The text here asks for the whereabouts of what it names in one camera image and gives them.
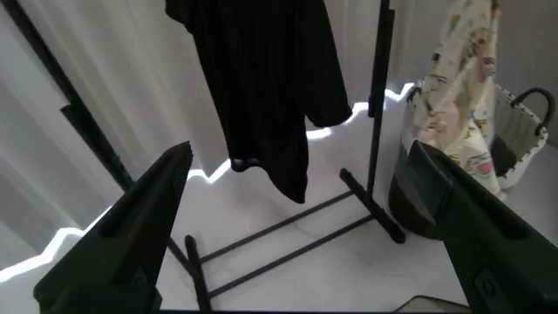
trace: laundry basket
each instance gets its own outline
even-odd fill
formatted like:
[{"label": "laundry basket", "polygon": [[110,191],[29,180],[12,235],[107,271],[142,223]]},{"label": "laundry basket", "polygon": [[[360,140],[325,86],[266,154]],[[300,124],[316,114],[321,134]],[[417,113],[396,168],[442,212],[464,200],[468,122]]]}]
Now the laundry basket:
[{"label": "laundry basket", "polygon": [[[495,88],[495,136],[490,153],[500,187],[506,190],[519,181],[533,157],[546,145],[548,123],[555,113],[555,99],[542,88],[529,89],[517,98],[499,85]],[[548,108],[542,122],[522,103],[533,93],[539,93],[547,100]]]},{"label": "laundry basket", "polygon": [[[517,183],[533,157],[545,146],[548,139],[548,123],[555,113],[555,99],[541,88],[530,89],[517,98],[500,86],[496,86],[494,111],[495,135],[491,147],[494,169],[505,194]],[[540,93],[548,103],[541,122],[523,105],[523,100],[533,93]],[[411,232],[431,239],[439,237],[435,222],[420,200],[406,171],[407,153],[401,145],[395,172],[391,179],[388,198],[390,211],[400,225]]]}]

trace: basket handle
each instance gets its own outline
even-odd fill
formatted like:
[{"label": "basket handle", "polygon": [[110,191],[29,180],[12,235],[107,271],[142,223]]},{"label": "basket handle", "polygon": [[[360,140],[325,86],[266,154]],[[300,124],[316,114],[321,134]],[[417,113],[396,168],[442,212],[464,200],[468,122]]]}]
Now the basket handle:
[{"label": "basket handle", "polygon": [[517,98],[512,100],[512,102],[509,105],[512,108],[517,106],[518,104],[522,103],[527,96],[529,96],[534,92],[538,92],[539,94],[544,96],[545,99],[547,99],[547,113],[544,115],[544,120],[534,130],[534,134],[536,136],[539,136],[542,127],[544,126],[548,128],[548,124],[550,124],[550,120],[552,120],[552,117],[555,115],[556,103],[555,103],[555,97],[552,95],[552,93],[539,87],[531,88],[526,90],[521,95],[517,96]]}]

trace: floor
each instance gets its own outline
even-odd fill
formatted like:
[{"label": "floor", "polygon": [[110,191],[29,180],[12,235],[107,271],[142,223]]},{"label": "floor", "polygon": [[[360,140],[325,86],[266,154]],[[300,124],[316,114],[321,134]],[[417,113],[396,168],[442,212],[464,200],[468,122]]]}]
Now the floor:
[{"label": "floor", "polygon": [[[386,207],[404,104],[388,100],[374,197]],[[310,142],[307,201],[299,206],[279,194],[257,168],[243,174],[227,171],[213,184],[188,181],[172,237],[196,238],[201,255],[279,222],[347,190],[338,178],[342,167],[365,183],[372,119],[364,112],[350,124],[332,128],[326,139]],[[558,214],[551,184],[558,175],[558,150],[543,149],[507,202],[554,244]],[[366,215],[352,196],[316,214],[234,250],[204,271],[210,290],[278,257],[301,248]],[[163,309],[197,309],[194,286],[167,252],[157,284]],[[409,234],[396,244],[377,222],[368,222],[303,256],[214,298],[219,310],[393,311],[415,295],[466,304],[442,242]]]}]

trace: marble floor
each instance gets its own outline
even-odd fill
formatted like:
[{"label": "marble floor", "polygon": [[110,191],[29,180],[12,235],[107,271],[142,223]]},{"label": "marble floor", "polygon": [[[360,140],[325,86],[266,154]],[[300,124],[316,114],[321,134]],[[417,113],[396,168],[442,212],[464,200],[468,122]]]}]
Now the marble floor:
[{"label": "marble floor", "polygon": [[[374,190],[375,200],[385,207],[403,110],[403,102],[386,103]],[[310,142],[309,187],[303,206],[278,193],[258,168],[242,174],[229,170],[213,184],[192,178],[182,196],[173,239],[183,246],[185,235],[194,236],[204,256],[345,192],[338,178],[342,167],[365,183],[372,124],[372,119],[360,113],[350,124],[332,128],[326,139]],[[543,149],[508,198],[510,207],[554,244],[558,243],[558,214],[552,202],[558,191],[551,183],[558,176],[557,157],[555,148]],[[365,215],[362,204],[352,196],[205,263],[209,289]],[[157,288],[163,309],[197,309],[193,283],[170,252]],[[219,310],[393,311],[415,295],[466,304],[444,244],[412,234],[405,244],[396,244],[377,222],[368,222],[225,292],[212,304]]]}]

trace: tile floor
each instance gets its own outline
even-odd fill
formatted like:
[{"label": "tile floor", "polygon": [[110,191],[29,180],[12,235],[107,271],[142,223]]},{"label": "tile floor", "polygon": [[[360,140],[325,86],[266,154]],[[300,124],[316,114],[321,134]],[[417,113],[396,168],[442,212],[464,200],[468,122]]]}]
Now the tile floor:
[{"label": "tile floor", "polygon": [[[403,103],[388,101],[374,197],[387,205],[387,192],[398,149]],[[227,171],[210,185],[188,181],[172,237],[183,246],[190,234],[201,255],[310,208],[347,188],[338,178],[342,167],[365,183],[372,119],[360,113],[349,125],[332,129],[327,139],[310,143],[307,201],[299,206],[279,194],[257,168],[243,174]],[[510,207],[558,243],[556,200],[558,150],[540,152],[508,199]],[[242,276],[366,215],[355,196],[280,229],[209,263],[209,289]],[[197,309],[194,286],[167,252],[157,284],[163,309]],[[393,311],[415,295],[466,304],[442,242],[408,235],[396,244],[377,222],[299,256],[212,300],[219,310]]]}]

